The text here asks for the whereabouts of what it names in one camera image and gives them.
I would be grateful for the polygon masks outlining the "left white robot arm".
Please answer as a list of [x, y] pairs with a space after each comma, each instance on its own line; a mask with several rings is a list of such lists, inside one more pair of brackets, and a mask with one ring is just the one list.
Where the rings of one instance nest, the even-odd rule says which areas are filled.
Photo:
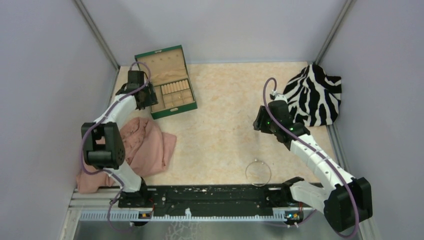
[[93, 122], [82, 125], [79, 147], [82, 171], [91, 176], [107, 174], [118, 183], [122, 192], [131, 193], [130, 200], [138, 207], [149, 203], [150, 193], [142, 188], [143, 178], [126, 162], [120, 129], [130, 113], [157, 104], [150, 78], [150, 70], [130, 69], [127, 83], [118, 90], [106, 111]]

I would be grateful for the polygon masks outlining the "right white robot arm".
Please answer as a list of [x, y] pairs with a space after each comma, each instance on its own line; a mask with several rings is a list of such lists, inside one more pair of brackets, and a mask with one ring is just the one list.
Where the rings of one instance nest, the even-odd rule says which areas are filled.
[[302, 202], [313, 207], [324, 215], [336, 232], [371, 218], [371, 184], [364, 177], [356, 178], [341, 168], [318, 145], [306, 126], [294, 122], [288, 100], [282, 93], [274, 91], [270, 98], [270, 102], [260, 106], [253, 123], [254, 130], [274, 135], [306, 164], [321, 184], [313, 185], [301, 177], [287, 180], [282, 184], [283, 203], [295, 206]]

